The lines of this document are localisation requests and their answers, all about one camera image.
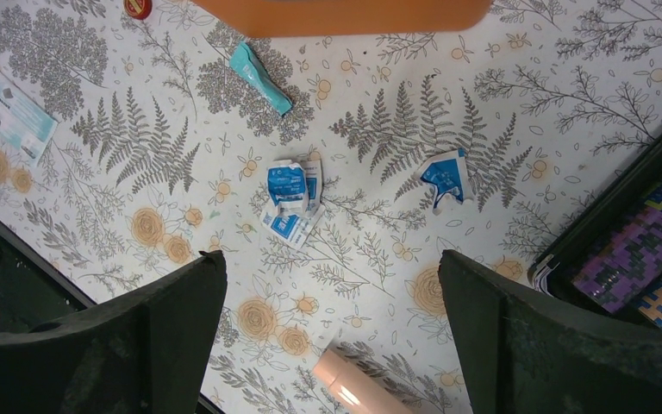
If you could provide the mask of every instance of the orange box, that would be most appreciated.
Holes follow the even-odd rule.
[[[463,30],[490,0],[193,0],[249,37]]]

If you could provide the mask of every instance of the pink bottle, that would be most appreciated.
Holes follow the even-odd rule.
[[[412,414],[356,366],[327,350],[313,367],[313,374],[352,414]]]

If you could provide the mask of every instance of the teal packet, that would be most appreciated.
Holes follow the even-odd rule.
[[[270,80],[270,76],[255,57],[253,50],[243,41],[234,50],[229,67],[237,72],[246,82],[257,89],[267,102],[275,108],[280,115],[284,115],[293,107],[293,103],[285,94]]]

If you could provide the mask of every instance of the black trim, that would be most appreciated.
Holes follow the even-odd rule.
[[[75,284],[72,283],[64,274],[55,269],[49,262],[41,257],[31,246],[16,235],[8,226],[0,221],[0,236],[14,248],[19,250],[27,259],[31,260],[36,267],[48,275],[54,282],[66,291],[66,296],[72,296],[85,308],[90,308],[97,303],[89,296],[85,295]],[[197,401],[196,414],[225,414],[222,409],[209,401],[203,394],[199,394]]]
[[[566,269],[575,264],[587,248],[615,223],[623,211],[633,205],[643,191],[662,175],[662,135],[657,138],[605,191],[559,235],[529,268],[532,280],[537,268],[553,270],[548,276],[552,283]]]

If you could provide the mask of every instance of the orange object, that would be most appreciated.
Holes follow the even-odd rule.
[[[399,400],[334,351],[327,350],[313,374],[352,414],[412,414]]]
[[[123,7],[128,16],[143,20],[151,14],[151,0],[123,0]]]
[[[490,0],[193,0],[249,37],[463,30]]]

